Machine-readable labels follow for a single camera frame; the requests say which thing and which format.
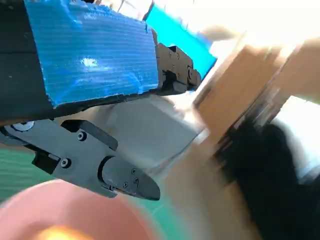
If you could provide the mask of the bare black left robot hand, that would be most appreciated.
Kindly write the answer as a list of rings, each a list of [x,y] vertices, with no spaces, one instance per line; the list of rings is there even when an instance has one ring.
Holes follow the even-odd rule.
[[[158,184],[87,120],[58,117],[156,94],[196,90],[201,76],[145,22],[83,0],[0,3],[0,141],[33,165],[108,198],[157,201]]]

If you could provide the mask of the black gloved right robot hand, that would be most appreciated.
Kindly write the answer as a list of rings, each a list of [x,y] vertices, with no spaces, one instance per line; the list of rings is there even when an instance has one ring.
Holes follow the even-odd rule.
[[[285,132],[250,122],[229,133],[221,153],[264,240],[320,238],[320,178],[301,183]]]

